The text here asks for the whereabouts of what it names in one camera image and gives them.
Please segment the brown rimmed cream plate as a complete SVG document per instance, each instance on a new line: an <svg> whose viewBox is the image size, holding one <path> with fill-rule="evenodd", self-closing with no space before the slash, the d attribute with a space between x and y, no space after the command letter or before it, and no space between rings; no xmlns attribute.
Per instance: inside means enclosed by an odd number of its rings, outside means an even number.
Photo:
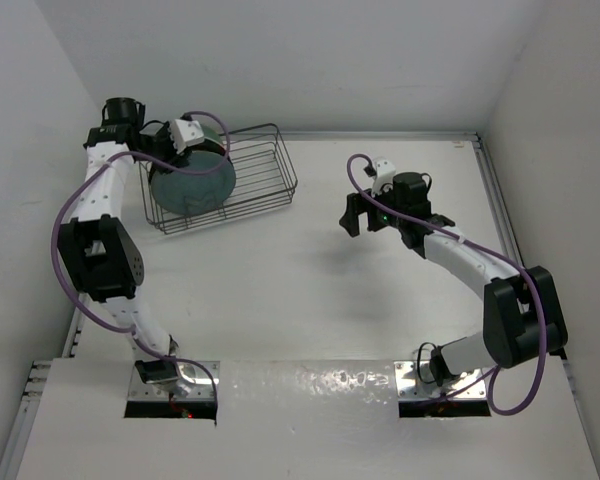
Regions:
<svg viewBox="0 0 600 480"><path fill-rule="evenodd" d="M204 140L197 144L196 147L202 151L208 151L224 156L226 154L226 146L223 138L208 125L202 124L201 128L204 133Z"/></svg>

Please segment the light blue ceramic plate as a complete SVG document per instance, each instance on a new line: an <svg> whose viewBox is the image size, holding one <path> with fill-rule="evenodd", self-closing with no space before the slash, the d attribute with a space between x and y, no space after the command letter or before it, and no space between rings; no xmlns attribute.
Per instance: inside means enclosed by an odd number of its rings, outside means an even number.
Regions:
<svg viewBox="0 0 600 480"><path fill-rule="evenodd" d="M150 191L155 202L167 212L197 216L218 209L232 194L236 185L233 164L221 154L191 151L179 158L175 166L186 171L213 172L185 175L171 170L154 169Z"/></svg>

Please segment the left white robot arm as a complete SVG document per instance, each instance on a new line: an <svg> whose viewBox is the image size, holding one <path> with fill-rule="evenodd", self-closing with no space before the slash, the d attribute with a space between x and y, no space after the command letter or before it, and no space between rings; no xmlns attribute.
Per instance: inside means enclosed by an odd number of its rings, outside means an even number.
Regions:
<svg viewBox="0 0 600 480"><path fill-rule="evenodd" d="M134 165L130 153L141 145L144 115L144 105L132 98L105 102L101 123L90 129L84 145L85 182L54 223L52 264L73 301L85 294L109 315L101 319L78 304L85 316L127 337L140 380L172 394L181 379L172 359L177 345L142 299L144 261L121 221Z"/></svg>

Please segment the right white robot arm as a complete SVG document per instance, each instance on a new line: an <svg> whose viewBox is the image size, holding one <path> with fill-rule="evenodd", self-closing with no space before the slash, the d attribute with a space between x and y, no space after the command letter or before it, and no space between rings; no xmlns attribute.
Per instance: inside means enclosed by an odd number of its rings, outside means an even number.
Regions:
<svg viewBox="0 0 600 480"><path fill-rule="evenodd" d="M400 173L374 193L351 193L339 224L352 237L386 227L421 258L455 276L483 303L481 330L433 348L426 382L442 387L461 374L493 366L509 369L564 347L568 332L555 283L536 266L518 271L504 259L470 247L448 217L433 212L429 182L415 172Z"/></svg>

